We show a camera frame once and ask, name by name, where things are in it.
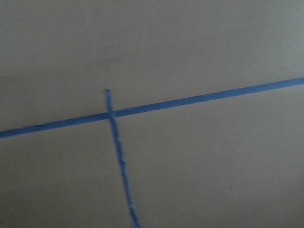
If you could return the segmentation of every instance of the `wall surface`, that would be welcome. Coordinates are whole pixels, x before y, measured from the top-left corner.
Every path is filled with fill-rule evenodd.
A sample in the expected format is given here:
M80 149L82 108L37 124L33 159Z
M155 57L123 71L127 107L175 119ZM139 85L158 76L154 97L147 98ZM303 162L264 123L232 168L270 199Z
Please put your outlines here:
M0 131L304 76L301 0L0 3ZM304 227L304 87L120 117L144 228ZM0 140L0 227L132 227L108 121Z

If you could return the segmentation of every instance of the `ceiling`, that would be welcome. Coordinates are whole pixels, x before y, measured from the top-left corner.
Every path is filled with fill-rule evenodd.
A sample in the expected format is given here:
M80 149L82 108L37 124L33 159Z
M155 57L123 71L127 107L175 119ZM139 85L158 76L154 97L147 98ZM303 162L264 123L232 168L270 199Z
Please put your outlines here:
M303 77L301 0L1 3L0 131ZM117 119L144 228L302 228L302 86ZM0 140L0 227L130 228L108 121Z

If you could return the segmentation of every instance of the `blue painter's tape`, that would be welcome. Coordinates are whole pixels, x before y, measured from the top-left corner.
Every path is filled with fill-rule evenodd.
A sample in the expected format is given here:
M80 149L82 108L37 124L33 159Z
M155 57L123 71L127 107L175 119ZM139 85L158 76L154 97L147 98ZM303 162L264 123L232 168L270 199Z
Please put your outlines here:
M263 92L267 90L281 89L281 88L299 86L299 85L304 85L304 77L286 80L286 81L262 84L262 85L254 85L254 86L249 86L239 89L232 89L232 90L227 90L227 91L222 91L212 94L192 96L192 97L187 97L187 98L182 98L172 101L165 101L155 104L142 105L133 108L126 108L115 111L115 114L117 117L121 117L121 116L145 113L145 112L150 112L160 109L172 108L181 105L190 105L190 104L195 104L205 101L212 101L212 100L223 99L233 96L241 96L246 94Z
M123 185L124 185L124 191L127 197L128 201L128 206L129 206L129 211L130 215L132 218L132 223L134 228L141 228L141 224L136 212L136 207L134 204L133 196L132 196L132 191L131 191L131 185L129 183L129 178L128 178L128 170L127 170L127 165L124 159L124 151L122 147L122 143L119 137L119 131L118 131L118 126L115 120L115 113L112 108L112 99L111 99L111 93L109 89L106 89L106 103L107 103L107 108L109 112L109 120L111 123L111 128L112 128L112 135L114 138L114 143L115 143L115 148L117 152L117 157L120 165L120 170L121 170L121 175L123 178Z
M108 119L108 113L82 116L82 117L77 117L67 120L60 120L60 121L50 122L41 125L34 125L34 126L17 128L17 129L0 132L0 138L12 137L15 135L28 134L33 132L41 132L41 131L60 128L60 127L68 127L72 125L84 124L84 123L106 120L106 119Z
M205 95L199 95L199 96L193 96L193 97L187 97L172 101L165 101L155 104L148 104L148 105L142 105L138 107L132 107L132 108L126 108L114 111L116 117L126 116L126 115L133 115L138 113L145 113L165 108L172 108L177 107L181 105L190 105L194 103L199 102L205 102L205 101L212 101L217 99L223 99L233 96L241 96L246 94L252 94L252 93L259 93L267 90L275 90L275 89L281 89L286 87L292 87L292 86L299 86L304 85L304 77L286 80L286 81L280 81L280 82L272 82L268 84L262 84L262 85L254 85L239 89L232 89L212 94L205 94ZM18 128L18 129L12 129L8 131L0 132L0 138L6 138L11 136L16 136L19 134L27 134L27 133L33 133L33 132L39 132L39 131L45 131L60 127L67 127L77 124L84 124L88 122L93 121L100 121L100 120L106 120L109 119L108 113L102 113L102 114L96 114L96 115L90 115L90 116L83 116L68 120L61 120L51 123L46 123L43 125L34 125L24 128Z

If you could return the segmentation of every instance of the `horizontal blue line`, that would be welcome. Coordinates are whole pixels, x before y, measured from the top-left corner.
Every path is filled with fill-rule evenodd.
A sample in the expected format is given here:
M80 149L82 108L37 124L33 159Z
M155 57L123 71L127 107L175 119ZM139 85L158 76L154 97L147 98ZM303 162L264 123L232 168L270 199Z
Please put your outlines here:
M275 90L275 89L281 89L286 87L292 87L292 86L299 86L304 85L304 77L291 79L291 80L285 80L285 81L279 81L279 82L272 82L262 85L254 85L254 86L248 86L244 88L239 89L232 89L212 94L205 94L205 95L199 95L199 96L192 96L172 101L165 101L160 103L154 103L154 104L148 104L148 105L142 105L138 107L133 108L126 108L114 111L116 117L126 116L126 115L133 115L138 113L145 113L160 109L166 109L166 108L172 108L177 107L181 105L190 105L205 101L212 101L212 100L218 100L233 96L241 96L246 94L253 94L253 93L259 93L267 90ZM83 116L83 117L77 117L72 118L68 120L61 120L61 121L55 121L51 123L46 123L42 125L34 125L24 128L18 128L18 129L12 129L0 132L0 138L6 138L11 136L16 136L20 134L27 134L27 133L33 133L33 132L40 132L40 131L46 131L51 130L55 128L60 127L67 127L72 125L78 125L78 124L84 124L94 121L101 121L109 119L108 113L101 113L96 115L89 115L89 116Z

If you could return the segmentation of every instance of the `blue line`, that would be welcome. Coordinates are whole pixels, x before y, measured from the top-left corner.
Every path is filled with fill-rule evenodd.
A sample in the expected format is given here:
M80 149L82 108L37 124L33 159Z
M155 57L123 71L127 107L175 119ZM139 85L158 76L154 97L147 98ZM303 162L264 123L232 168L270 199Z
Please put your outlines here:
M68 126L84 124L84 123L94 122L94 121L98 121L98 120L106 120L106 119L108 119L108 113L82 116L82 117L77 117L77 118L72 118L72 119L67 119L67 120L50 122L50 123L41 124L41 125L34 125L34 126L29 126L29 127L23 127L23 128L3 131L3 132L0 132L0 138L12 137L12 136L20 135L20 134L28 134L28 133L33 133L33 132L41 132L41 131L51 130L51 129L55 129L55 128L68 127Z
M218 100L218 99L223 99L233 96L241 96L246 94L259 93L267 90L281 89L281 88L299 86L299 85L304 85L304 77L286 80L286 81L262 84L262 85L254 85L254 86L249 86L239 89L232 89L232 90L216 92L212 94L192 96L192 97L187 97L187 98L182 98L172 101L165 101L155 104L142 105L133 108L126 108L115 111L115 114L117 117L121 117L121 116L133 115L138 113L146 113L160 109L173 108L181 105L190 105L200 102Z
M112 99L111 99L111 93L109 89L106 89L106 104L109 112L109 120L111 123L111 128L112 128L112 134L114 138L114 143L115 143L115 148L117 152L117 157L120 165L120 170L121 170L121 175L123 178L123 185L124 185L124 191L128 200L128 206L129 206L129 211L131 214L132 218L132 223L134 228L141 228L141 224L136 212L136 207L134 204L133 196L132 196L132 191L131 191L131 185L129 183L128 179L128 170L127 170L127 164L124 160L124 151L122 147L122 143L119 137L119 131L118 131L118 126L115 120L115 112L113 111L112 108Z
M246 94L259 93L259 92L263 92L263 91L267 91L267 90L275 90L275 89L281 89L281 88L299 86L299 85L304 85L304 77L280 81L280 82L272 82L272 83L267 83L267 84L262 84L262 85L254 85L254 86L249 86L249 87L244 87L244 88L239 88L239 89L232 89L232 90L227 90L227 91L222 91L222 92L217 92L217 93L212 93L212 94L193 96L193 97L182 98L182 99L177 99L177 100L172 100L172 101L165 101L165 102L160 102L160 103L155 103L155 104L142 105L142 106L133 107L133 108L126 108L126 109L114 111L114 113L115 113L116 117L121 117L121 116L133 115L133 114L137 114L137 113L145 113L145 112L150 112L150 111L155 111L155 110L160 110L160 109L165 109L165 108L172 108L172 107L177 107L177 106L181 106L181 105L190 105L190 104L199 103L199 102L212 101L212 100L223 99L223 98L228 98L228 97L233 97L233 96L241 96L241 95L246 95ZM108 113L83 116L83 117L78 117L78 118L73 118L73 119L68 119L68 120L61 120L61 121L46 123L43 125L34 125L34 126L29 126L29 127L24 127L24 128L3 131L3 132L0 132L0 138L6 138L6 137L16 136L16 135L20 135L20 134L45 131L45 130L60 128L60 127L84 124L84 123L88 123L88 122L100 121L100 120L106 120L106 119L109 119Z

